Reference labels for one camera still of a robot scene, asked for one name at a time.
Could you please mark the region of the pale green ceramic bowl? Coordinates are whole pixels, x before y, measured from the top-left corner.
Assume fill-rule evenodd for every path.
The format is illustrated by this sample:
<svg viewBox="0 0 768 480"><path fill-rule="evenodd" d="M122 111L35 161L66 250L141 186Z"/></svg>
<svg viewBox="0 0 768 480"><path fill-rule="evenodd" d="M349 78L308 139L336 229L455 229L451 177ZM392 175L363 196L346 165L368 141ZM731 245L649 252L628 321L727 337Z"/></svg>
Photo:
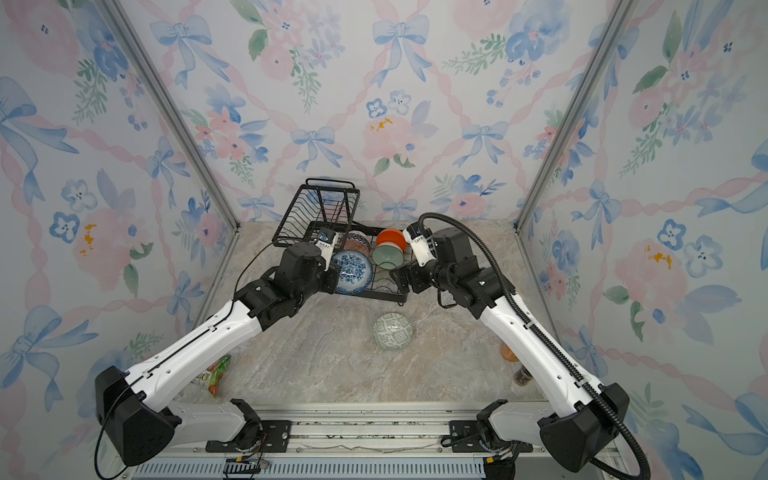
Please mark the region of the pale green ceramic bowl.
<svg viewBox="0 0 768 480"><path fill-rule="evenodd" d="M393 270L403 264L404 253L395 243L384 242L374 247L372 259L379 268Z"/></svg>

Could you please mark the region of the orange plastic bowl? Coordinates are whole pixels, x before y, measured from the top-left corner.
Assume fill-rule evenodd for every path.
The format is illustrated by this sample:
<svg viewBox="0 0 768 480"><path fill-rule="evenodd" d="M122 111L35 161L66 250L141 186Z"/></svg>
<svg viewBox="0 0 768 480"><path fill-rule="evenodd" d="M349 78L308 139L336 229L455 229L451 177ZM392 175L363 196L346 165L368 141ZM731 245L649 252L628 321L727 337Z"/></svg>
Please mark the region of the orange plastic bowl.
<svg viewBox="0 0 768 480"><path fill-rule="evenodd" d="M382 230L376 237L378 245L392 244L396 245L401 251L404 251L408 244L402 231L394 228Z"/></svg>

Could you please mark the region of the blue patterned ceramic bowl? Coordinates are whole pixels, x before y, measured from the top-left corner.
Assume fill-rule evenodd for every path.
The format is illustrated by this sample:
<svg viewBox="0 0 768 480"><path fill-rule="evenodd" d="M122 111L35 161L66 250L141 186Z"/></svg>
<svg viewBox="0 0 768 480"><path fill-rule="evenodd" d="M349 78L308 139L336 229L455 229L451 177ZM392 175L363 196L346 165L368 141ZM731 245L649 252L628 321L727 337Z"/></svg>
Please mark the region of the blue patterned ceramic bowl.
<svg viewBox="0 0 768 480"><path fill-rule="evenodd" d="M363 253L356 250L342 250L333 255L332 261L340 269L336 293L357 295L372 284L373 266Z"/></svg>

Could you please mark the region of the red patterned ceramic bowl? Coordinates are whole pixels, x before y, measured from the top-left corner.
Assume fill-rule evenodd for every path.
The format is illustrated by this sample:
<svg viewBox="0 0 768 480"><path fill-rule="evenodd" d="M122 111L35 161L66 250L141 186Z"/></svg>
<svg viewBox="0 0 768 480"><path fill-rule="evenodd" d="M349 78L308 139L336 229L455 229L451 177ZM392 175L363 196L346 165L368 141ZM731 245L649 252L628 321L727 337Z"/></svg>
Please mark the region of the red patterned ceramic bowl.
<svg viewBox="0 0 768 480"><path fill-rule="evenodd" d="M345 250L354 250L358 251L364 255L369 255L371 251L371 244L367 238L366 241L359 241L356 239L348 239L346 238L345 244L344 244Z"/></svg>

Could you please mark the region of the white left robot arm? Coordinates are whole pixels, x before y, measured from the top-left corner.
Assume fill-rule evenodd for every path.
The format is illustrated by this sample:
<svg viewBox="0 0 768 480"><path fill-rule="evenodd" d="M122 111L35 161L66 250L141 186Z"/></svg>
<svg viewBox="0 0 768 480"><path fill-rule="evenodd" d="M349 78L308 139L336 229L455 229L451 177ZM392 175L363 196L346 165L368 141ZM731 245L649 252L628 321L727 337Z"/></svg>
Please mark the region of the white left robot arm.
<svg viewBox="0 0 768 480"><path fill-rule="evenodd" d="M279 265L237 287L218 312L171 346L127 370L110 366L97 375L100 434L125 466L180 444L213 441L245 452L262 443L262 421L246 401L193 407L175 398L235 347L295 316L314 294L333 293L340 274L333 252L322 240L286 248Z"/></svg>

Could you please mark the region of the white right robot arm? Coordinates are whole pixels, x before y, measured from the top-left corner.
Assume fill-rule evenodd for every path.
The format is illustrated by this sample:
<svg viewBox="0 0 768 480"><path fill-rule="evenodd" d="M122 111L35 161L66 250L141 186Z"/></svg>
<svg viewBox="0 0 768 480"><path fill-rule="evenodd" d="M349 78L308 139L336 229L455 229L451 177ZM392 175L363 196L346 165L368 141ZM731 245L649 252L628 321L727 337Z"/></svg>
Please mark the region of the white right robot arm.
<svg viewBox="0 0 768 480"><path fill-rule="evenodd" d="M548 405L537 413L502 402L482 410L478 430L487 446L537 444L571 472L592 464L617 479L627 478L598 455L617 436L629 437L623 422L628 395L578 365L531 315L497 267L481 268L475 258L460 263L430 260L425 265L411 261L390 276L403 291L449 292L458 306L511 348L545 394Z"/></svg>

